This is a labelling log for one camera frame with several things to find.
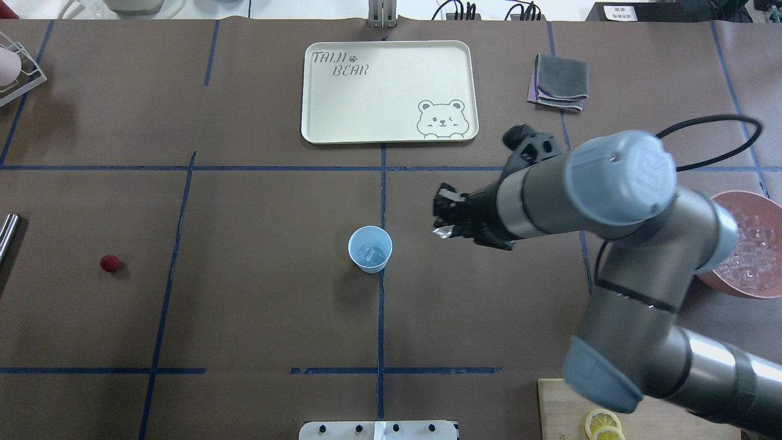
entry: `clear plastic piece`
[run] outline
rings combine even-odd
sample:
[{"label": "clear plastic piece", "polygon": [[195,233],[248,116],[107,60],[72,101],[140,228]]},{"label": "clear plastic piece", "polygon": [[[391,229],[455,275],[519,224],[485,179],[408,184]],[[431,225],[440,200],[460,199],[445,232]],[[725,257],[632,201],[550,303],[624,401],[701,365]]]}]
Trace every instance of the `clear plastic piece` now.
[{"label": "clear plastic piece", "polygon": [[453,225],[443,226],[442,228],[437,228],[432,231],[433,234],[435,234],[440,238],[450,238],[450,235],[453,232],[454,232]]}]

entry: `black knob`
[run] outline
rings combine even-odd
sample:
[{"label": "black knob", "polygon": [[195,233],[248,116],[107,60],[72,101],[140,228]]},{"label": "black knob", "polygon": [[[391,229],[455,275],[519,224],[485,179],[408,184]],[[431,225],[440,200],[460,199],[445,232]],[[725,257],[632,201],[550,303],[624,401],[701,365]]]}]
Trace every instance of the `black knob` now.
[{"label": "black knob", "polygon": [[534,134],[536,134],[535,130],[527,124],[514,125],[502,135],[502,143],[505,144],[507,148],[516,151],[518,146],[524,142],[524,139],[527,139],[528,136]]}]

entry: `metal bracket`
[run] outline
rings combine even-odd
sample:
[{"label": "metal bracket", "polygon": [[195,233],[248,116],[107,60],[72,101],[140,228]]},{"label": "metal bracket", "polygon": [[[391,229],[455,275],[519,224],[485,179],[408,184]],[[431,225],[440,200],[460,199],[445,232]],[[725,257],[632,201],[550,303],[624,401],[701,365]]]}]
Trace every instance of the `metal bracket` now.
[{"label": "metal bracket", "polygon": [[396,0],[369,0],[369,27],[396,27]]},{"label": "metal bracket", "polygon": [[299,440],[459,440],[459,423],[446,420],[307,422]]}]

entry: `folded towel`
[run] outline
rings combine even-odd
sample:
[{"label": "folded towel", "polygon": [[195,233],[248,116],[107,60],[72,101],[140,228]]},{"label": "folded towel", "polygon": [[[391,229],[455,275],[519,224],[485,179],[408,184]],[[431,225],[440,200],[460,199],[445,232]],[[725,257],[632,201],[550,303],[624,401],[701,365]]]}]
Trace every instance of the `folded towel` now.
[{"label": "folded towel", "polygon": [[529,79],[527,100],[545,106],[581,111],[589,97],[589,64],[539,53]]}]

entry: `white container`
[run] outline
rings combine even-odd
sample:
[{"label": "white container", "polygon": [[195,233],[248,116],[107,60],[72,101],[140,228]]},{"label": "white container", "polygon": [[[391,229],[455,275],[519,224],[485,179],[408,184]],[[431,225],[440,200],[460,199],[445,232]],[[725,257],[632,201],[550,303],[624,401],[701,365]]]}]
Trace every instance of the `white container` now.
[{"label": "white container", "polygon": [[149,15],[160,12],[163,0],[103,0],[118,14]]},{"label": "white container", "polygon": [[304,53],[301,134],[316,144],[475,138],[470,49],[461,41],[311,45]]}]

